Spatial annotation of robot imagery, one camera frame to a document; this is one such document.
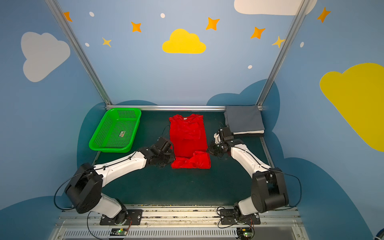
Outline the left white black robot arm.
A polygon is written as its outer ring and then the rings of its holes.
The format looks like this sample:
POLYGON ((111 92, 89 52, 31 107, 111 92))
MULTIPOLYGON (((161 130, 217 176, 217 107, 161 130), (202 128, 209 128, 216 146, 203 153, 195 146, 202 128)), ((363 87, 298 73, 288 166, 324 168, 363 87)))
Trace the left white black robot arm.
POLYGON ((102 193, 112 181, 147 166, 164 167, 175 160, 173 143, 163 137, 151 147, 99 165, 81 165, 65 188, 65 194, 79 214, 95 212, 102 215, 104 225, 130 224, 132 218, 125 205, 102 193))

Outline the green plastic mesh basket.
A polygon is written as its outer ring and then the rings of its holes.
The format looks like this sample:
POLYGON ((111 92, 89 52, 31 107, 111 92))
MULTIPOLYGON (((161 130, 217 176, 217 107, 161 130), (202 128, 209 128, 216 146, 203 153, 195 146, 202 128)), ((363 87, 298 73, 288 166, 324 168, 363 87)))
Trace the green plastic mesh basket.
POLYGON ((140 125, 140 109, 111 109, 101 119, 89 147, 103 153, 128 153, 133 146, 140 125))

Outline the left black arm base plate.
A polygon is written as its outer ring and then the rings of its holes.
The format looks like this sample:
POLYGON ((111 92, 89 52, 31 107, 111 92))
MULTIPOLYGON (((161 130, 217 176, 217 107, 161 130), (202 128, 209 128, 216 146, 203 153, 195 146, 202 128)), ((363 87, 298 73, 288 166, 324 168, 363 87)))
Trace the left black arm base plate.
POLYGON ((101 226, 137 226, 140 225, 143 210, 125 210, 122 209, 114 218, 102 215, 101 226))

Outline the red t shirt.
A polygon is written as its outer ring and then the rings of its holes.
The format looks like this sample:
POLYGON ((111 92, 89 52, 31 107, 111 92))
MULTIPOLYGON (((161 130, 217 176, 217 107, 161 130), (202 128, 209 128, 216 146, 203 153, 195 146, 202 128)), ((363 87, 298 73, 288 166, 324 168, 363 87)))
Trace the red t shirt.
POLYGON ((188 117, 175 115, 169 118, 170 139, 173 143, 175 160, 173 169, 211 168, 204 116, 192 114, 188 117))

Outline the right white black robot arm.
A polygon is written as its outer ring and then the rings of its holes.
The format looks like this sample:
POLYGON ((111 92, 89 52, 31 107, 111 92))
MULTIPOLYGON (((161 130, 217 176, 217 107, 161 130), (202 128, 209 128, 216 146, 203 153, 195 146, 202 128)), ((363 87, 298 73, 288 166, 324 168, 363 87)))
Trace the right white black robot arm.
POLYGON ((241 140, 212 141, 208 147, 208 153, 216 157, 228 154, 246 170, 252 179, 250 197, 234 205, 237 221, 240 222, 245 217, 289 204, 284 174, 280 169, 263 163, 241 140))

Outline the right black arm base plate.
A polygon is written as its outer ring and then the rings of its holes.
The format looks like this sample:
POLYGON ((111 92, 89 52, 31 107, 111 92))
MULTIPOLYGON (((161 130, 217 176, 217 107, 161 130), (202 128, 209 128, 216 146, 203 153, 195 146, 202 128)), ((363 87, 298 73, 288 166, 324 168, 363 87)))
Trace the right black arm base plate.
POLYGON ((220 208, 218 210, 222 225, 259 225, 261 223, 258 213, 243 215, 237 209, 220 208))

